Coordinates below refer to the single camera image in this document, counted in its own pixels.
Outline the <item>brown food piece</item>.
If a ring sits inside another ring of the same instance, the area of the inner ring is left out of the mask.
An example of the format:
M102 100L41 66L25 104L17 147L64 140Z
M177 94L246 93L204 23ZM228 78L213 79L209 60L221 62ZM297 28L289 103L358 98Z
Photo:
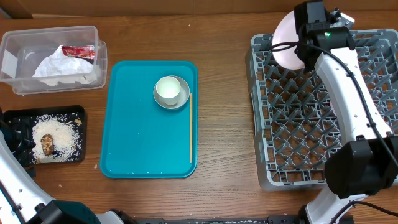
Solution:
M53 143L53 137L50 134L45 134L42 136L40 140L41 146L43 153L46 156L52 155L54 152L54 143Z

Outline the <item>red snack wrapper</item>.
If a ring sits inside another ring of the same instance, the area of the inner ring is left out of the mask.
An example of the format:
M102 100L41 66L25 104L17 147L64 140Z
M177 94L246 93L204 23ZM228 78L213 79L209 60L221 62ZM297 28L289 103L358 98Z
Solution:
M93 60L95 58L95 47L86 46L62 46L62 52L65 56Z

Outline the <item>rice food waste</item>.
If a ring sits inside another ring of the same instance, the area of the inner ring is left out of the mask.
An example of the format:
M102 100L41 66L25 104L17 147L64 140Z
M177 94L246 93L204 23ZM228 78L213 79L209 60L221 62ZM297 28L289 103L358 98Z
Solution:
M36 147L32 150L32 164L78 162L82 156L82 123L72 114L44 114L34 118L32 137ZM43 135L53 137L54 152L46 156L40 140Z

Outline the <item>white cup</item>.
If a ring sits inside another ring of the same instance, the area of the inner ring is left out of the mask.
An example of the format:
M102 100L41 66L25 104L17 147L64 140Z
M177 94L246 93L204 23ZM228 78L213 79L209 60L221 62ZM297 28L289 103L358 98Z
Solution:
M180 82L172 76L162 77L155 85L155 92L162 103L175 105L178 103L181 91Z

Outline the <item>grey bowl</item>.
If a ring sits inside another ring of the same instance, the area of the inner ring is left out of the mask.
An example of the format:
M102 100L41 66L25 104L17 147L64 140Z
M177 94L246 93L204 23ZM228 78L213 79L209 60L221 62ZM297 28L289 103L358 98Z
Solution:
M178 77L178 76L173 76L173 75L171 75L171 76L175 77L181 84L181 91L180 91L178 103L175 105L166 105L166 104L162 103L159 99L159 96L155 92L155 87L154 87L154 99L158 105L160 105L161 107L163 107L165 109L177 110L177 109L181 108L188 101L188 99L190 97L190 87L189 87L188 83L183 78Z

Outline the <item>wooden chopstick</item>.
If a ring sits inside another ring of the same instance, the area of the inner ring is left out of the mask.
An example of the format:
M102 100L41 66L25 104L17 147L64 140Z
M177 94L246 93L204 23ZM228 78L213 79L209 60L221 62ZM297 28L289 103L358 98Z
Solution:
M189 120L189 159L190 163L192 163L192 142L193 142L193 128L192 128L192 120L193 120L193 96L190 93L190 120Z

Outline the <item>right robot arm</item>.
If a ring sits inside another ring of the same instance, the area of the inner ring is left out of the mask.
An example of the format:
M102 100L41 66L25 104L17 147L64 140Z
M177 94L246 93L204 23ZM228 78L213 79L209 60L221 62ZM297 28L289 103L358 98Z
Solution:
M325 163L326 186L302 208L304 223L338 223L350 207L389 188L397 175L397 136L379 114L359 69L349 27L322 1L294 7L298 46L306 70L326 86L342 147Z

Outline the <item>large white plate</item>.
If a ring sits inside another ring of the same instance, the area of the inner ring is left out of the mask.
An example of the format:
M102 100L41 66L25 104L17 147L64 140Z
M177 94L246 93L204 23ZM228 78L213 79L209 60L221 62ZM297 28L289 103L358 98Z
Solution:
M281 67L289 70L298 70L304 68L304 63L295 53L296 46L290 45L290 42L296 43L298 41L299 36L296 33L294 11L290 11L281 20L272 38L272 45L288 42L287 45L281 45L279 47L273 48L272 50L274 59Z

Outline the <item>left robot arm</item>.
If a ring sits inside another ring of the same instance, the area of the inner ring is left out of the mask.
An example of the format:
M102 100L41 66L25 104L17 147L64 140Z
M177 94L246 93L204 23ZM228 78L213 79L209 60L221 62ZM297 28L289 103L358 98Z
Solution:
M29 142L13 133L1 121L1 201L8 206L1 212L1 223L136 223L124 212L110 210L94 214L81 202L56 200L44 192L12 154L8 142Z

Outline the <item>white napkin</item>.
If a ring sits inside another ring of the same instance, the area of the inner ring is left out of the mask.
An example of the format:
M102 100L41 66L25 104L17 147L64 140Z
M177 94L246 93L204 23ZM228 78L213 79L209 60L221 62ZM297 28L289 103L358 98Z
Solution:
M96 82L98 67L95 67L87 58L65 54L65 50L66 46L59 45L52 55L41 61L33 77L40 78L40 81L48 86L75 82L88 85Z

